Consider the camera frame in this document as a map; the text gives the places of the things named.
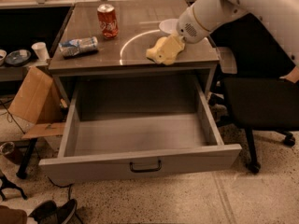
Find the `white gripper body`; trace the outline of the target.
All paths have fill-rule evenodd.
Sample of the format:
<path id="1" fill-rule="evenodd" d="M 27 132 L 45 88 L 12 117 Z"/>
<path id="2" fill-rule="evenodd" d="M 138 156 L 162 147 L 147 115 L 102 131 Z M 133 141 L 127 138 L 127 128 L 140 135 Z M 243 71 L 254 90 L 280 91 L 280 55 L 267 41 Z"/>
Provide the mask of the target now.
<path id="1" fill-rule="evenodd" d="M 188 43 L 197 43 L 211 33 L 208 27 L 207 9 L 192 5 L 178 18 L 177 31 Z"/>

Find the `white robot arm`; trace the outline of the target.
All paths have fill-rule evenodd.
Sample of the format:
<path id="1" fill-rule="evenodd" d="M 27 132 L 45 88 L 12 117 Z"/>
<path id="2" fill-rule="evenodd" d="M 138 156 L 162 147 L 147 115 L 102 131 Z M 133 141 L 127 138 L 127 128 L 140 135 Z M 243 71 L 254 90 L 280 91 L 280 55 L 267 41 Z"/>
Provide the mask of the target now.
<path id="1" fill-rule="evenodd" d="M 299 80 L 299 0 L 197 0 L 178 18 L 176 31 L 157 40 L 146 56 L 157 64 L 175 62 L 185 44 L 197 43 L 225 23 L 247 14 L 257 18 L 295 67 L 284 76 Z"/>

